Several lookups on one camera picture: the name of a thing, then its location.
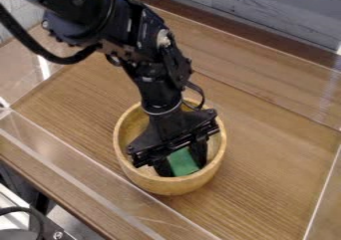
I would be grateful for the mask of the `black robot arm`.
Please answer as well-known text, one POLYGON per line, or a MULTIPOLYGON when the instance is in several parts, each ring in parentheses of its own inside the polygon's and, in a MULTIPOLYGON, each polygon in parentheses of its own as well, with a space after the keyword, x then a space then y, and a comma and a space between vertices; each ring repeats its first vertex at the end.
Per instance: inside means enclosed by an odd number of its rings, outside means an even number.
POLYGON ((209 137, 219 132, 217 111, 193 106, 182 92, 191 60, 166 21, 137 0, 28 0, 44 8, 47 29, 71 46, 91 47, 122 67, 138 86, 149 125, 127 145, 134 167, 163 177, 186 176, 207 164, 209 137))

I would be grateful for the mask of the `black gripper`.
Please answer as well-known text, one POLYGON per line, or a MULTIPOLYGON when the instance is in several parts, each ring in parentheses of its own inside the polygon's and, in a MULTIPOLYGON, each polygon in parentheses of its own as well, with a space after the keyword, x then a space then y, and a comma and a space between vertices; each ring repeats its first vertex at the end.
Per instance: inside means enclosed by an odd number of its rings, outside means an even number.
POLYGON ((169 114, 150 116, 147 128, 127 146, 134 167, 153 166, 158 175, 173 177, 167 157, 187 147, 199 168, 207 162, 207 140, 219 132, 214 109, 185 111, 177 108, 169 114))

